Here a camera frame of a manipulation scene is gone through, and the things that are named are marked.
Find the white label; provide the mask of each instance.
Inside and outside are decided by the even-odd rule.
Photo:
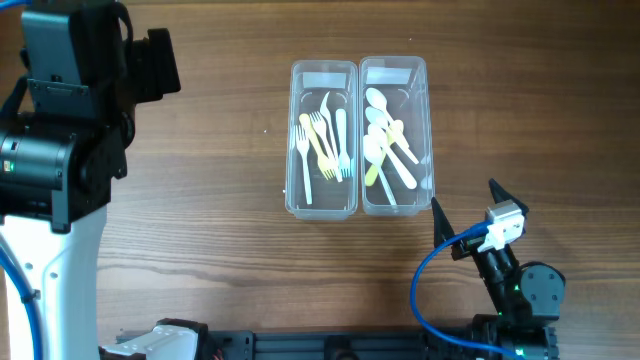
[[[369,67],[367,69],[367,85],[391,84],[406,85],[411,77],[411,69]]]
[[[347,86],[347,74],[342,73],[302,73],[302,86],[305,89],[321,87],[344,89]]]

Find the white plastic fork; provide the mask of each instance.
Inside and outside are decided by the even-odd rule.
[[[338,148],[336,147],[336,138],[333,136],[333,125],[331,125],[331,112],[327,107],[327,99],[329,98],[329,94],[331,91],[327,91],[322,99],[322,104],[320,104],[320,114],[327,120],[327,124],[329,125],[329,138],[331,139],[331,150],[333,151],[333,157],[338,160]]]
[[[351,177],[351,160],[347,152],[347,112],[344,109],[336,110],[336,125],[338,125],[338,141],[340,142],[340,171],[343,177]]]
[[[309,180],[309,165],[307,154],[309,153],[309,138],[300,125],[296,125],[296,148],[302,157],[302,171],[304,173],[304,193],[307,196],[307,205],[311,205],[311,181]]]
[[[327,123],[324,121],[322,115],[316,111],[311,114],[311,124],[313,124],[313,130],[315,130],[316,134],[318,134],[322,139],[324,149],[327,151],[327,156],[331,161],[331,168],[333,168],[333,171],[335,172],[336,179],[338,179],[338,182],[342,182],[342,174],[338,167],[338,160],[333,155],[329,141],[327,141]]]

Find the yellow plastic fork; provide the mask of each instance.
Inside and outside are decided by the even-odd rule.
[[[316,151],[316,154],[318,154],[318,168],[320,168],[322,175],[327,180],[333,179],[336,176],[336,174],[333,172],[332,162],[331,160],[329,160],[327,155],[325,155],[324,152],[322,152],[322,147],[320,146],[320,142],[318,142],[316,133],[315,131],[313,131],[313,128],[311,127],[311,118],[309,117],[309,114],[300,114],[300,117],[298,117],[298,120],[300,120],[300,125],[302,125],[302,128],[307,133],[307,137],[311,140],[311,145],[313,145],[313,149]]]

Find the plastic fork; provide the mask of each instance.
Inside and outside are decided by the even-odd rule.
[[[343,177],[351,177],[351,160],[347,153],[347,112],[344,109],[336,110],[336,125],[338,125],[338,140],[340,141],[340,172]]]
[[[309,114],[300,114],[298,120],[300,120],[300,125],[302,125],[302,128],[307,134],[307,138],[311,140],[311,145],[313,145],[313,149],[318,155],[318,168],[320,169],[320,172],[322,172],[322,176],[324,176],[324,178],[327,180],[333,179],[335,177],[335,173],[333,171],[332,162],[324,154],[324,152],[322,152],[322,147],[318,142],[316,133],[311,127],[311,118],[309,118]]]
[[[331,112],[327,107],[327,99],[329,98],[329,93],[331,93],[331,91],[327,91],[327,93],[324,96],[324,99],[322,99],[322,104],[320,104],[320,114],[322,115],[322,117],[324,117],[327,120],[327,124],[329,125],[331,151],[333,151],[333,158],[336,159],[336,161],[338,161],[338,148],[336,147],[336,138],[333,136],[333,125],[331,125]]]
[[[302,157],[302,171],[304,172],[304,193],[307,196],[307,205],[311,205],[311,181],[309,180],[309,165],[307,154],[309,153],[309,138],[300,125],[296,125],[296,147]]]
[[[336,178],[338,182],[342,182],[342,174],[340,173],[340,169],[338,168],[338,160],[333,156],[333,151],[331,151],[331,146],[329,145],[329,141],[327,140],[327,123],[324,121],[324,118],[319,112],[314,112],[311,114],[313,129],[316,131],[316,134],[320,136],[322,139],[322,143],[324,144],[325,150],[327,150],[327,155],[329,160],[331,160],[331,168],[336,174]]]

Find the green led light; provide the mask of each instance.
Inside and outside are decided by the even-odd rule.
[[[5,160],[2,162],[2,167],[0,168],[0,171],[13,172],[15,168],[16,168],[16,164],[13,161]]]

